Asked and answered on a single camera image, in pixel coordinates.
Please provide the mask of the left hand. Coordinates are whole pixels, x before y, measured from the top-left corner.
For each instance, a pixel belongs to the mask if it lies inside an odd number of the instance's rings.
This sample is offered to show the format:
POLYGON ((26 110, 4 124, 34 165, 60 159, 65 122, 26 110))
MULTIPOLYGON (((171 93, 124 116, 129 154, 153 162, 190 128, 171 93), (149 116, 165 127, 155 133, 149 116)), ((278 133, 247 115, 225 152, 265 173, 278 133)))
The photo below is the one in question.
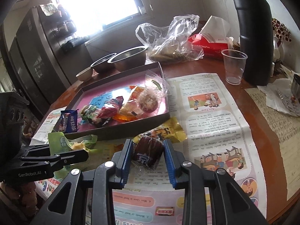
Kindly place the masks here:
POLYGON ((1 224, 29 224, 38 212, 35 182, 1 182, 1 224))

